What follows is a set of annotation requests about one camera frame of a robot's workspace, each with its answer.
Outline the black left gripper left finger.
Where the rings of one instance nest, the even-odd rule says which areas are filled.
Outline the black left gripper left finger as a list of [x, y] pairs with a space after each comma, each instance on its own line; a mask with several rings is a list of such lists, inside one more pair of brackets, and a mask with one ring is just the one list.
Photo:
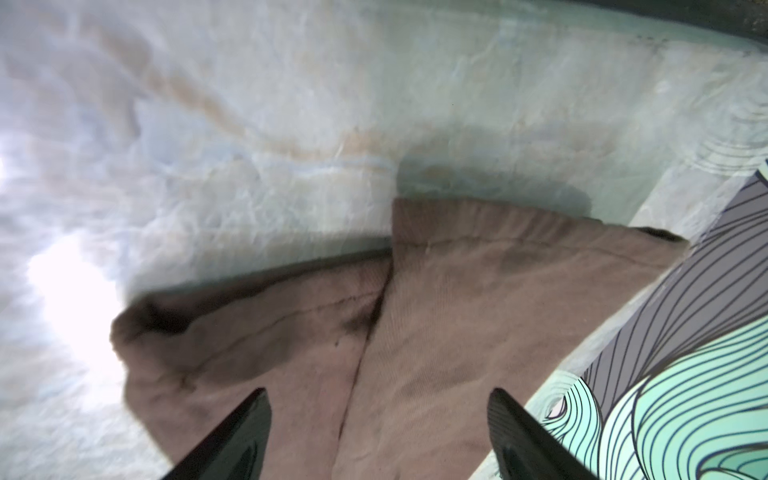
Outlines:
[[162, 480], [258, 480], [271, 424], [267, 390], [257, 388]]

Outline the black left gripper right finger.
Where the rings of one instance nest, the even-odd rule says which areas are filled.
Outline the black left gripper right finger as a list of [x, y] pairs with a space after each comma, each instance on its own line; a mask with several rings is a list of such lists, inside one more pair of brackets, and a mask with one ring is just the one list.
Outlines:
[[502, 479], [596, 479], [502, 388], [489, 395], [487, 421]]

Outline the brown trousers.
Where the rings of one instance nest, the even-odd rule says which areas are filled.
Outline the brown trousers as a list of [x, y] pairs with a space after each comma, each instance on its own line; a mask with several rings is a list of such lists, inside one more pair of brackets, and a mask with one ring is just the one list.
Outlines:
[[259, 479], [465, 479], [494, 388], [528, 400], [685, 255], [665, 230], [471, 199], [398, 199], [361, 252], [149, 294], [113, 322], [125, 399], [185, 458], [257, 388]]

